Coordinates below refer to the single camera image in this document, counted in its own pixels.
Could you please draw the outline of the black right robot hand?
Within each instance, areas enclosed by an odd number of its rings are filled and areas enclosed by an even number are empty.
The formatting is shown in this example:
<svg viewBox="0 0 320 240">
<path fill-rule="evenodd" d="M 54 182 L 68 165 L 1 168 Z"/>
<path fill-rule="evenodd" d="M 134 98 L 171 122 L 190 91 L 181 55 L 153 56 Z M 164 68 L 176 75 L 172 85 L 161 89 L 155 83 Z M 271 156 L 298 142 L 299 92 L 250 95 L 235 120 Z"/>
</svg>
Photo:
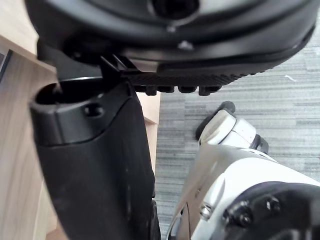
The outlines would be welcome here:
<svg viewBox="0 0 320 240">
<path fill-rule="evenodd" d="M 217 92 L 309 42 L 317 0 L 27 0 L 37 57 L 58 83 L 29 104 L 53 207 L 71 240 L 159 240 L 138 93 Z M 320 184 L 268 154 L 223 102 L 195 132 L 197 158 L 168 240 L 317 240 Z"/>
</svg>

